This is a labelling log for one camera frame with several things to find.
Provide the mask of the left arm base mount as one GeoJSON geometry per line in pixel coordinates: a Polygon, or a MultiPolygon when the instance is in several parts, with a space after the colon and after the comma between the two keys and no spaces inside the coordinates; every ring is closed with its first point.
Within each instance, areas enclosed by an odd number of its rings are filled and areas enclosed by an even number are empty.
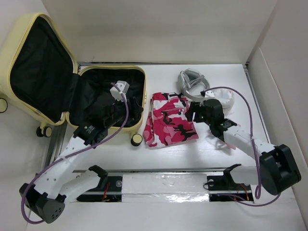
{"type": "Polygon", "coordinates": [[[100,180],[96,188],[90,189],[77,198],[78,202],[121,202],[122,176],[108,176],[100,180]]]}

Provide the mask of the pink camouflage shorts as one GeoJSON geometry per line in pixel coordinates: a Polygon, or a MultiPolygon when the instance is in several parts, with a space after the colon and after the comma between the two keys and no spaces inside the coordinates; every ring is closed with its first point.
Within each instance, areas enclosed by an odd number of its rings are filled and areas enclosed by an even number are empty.
{"type": "Polygon", "coordinates": [[[157,92],[152,95],[143,137],[150,148],[163,148],[199,138],[185,113],[189,101],[182,94],[157,92]]]}

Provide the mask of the yellow hard-shell suitcase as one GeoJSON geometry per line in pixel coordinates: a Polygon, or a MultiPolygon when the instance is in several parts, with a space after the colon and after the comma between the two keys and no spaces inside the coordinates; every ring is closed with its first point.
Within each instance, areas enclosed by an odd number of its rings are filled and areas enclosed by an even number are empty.
{"type": "MultiPolygon", "coordinates": [[[[92,102],[110,93],[113,83],[129,84],[126,98],[144,108],[146,76],[133,65],[92,65],[79,70],[53,20],[44,13],[21,15],[0,52],[0,91],[15,106],[40,122],[38,137],[49,136],[49,125],[68,123],[76,128],[89,115],[92,102]]],[[[140,120],[123,127],[131,144],[142,141],[140,120]]]]}

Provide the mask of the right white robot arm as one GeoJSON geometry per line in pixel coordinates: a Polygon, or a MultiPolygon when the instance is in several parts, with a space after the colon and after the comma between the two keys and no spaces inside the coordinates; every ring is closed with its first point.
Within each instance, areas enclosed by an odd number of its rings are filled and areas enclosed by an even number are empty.
{"type": "Polygon", "coordinates": [[[263,187],[271,195],[278,195],[301,181],[300,171],[288,146],[277,146],[254,138],[237,123],[225,118],[218,100],[191,102],[185,115],[190,122],[206,123],[214,137],[255,160],[255,167],[234,164],[224,170],[222,183],[227,189],[243,183],[263,187]]]}

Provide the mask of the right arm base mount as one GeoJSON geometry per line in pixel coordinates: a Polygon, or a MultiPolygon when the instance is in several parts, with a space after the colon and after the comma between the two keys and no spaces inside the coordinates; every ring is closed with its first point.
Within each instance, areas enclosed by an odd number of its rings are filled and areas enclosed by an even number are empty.
{"type": "Polygon", "coordinates": [[[223,175],[207,176],[207,182],[203,184],[203,188],[209,191],[209,201],[211,202],[232,201],[225,194],[234,194],[234,200],[237,201],[254,201],[250,185],[234,183],[223,175]]]}

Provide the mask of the grey white headphones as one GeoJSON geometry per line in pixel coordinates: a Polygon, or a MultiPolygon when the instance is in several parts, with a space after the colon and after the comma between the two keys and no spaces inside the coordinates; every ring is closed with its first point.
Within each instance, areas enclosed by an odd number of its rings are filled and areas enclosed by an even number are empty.
{"type": "Polygon", "coordinates": [[[177,79],[178,89],[186,98],[194,102],[201,102],[204,98],[201,94],[190,94],[190,90],[199,83],[202,83],[206,90],[210,88],[208,80],[200,72],[189,68],[180,71],[177,79]]]}

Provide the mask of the white cap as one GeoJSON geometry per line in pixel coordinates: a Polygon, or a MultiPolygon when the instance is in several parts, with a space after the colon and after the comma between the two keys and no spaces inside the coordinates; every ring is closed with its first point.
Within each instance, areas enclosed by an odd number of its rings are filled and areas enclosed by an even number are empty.
{"type": "Polygon", "coordinates": [[[215,89],[211,90],[210,94],[215,99],[220,101],[224,114],[228,115],[231,112],[235,102],[234,92],[229,89],[215,89]]]}

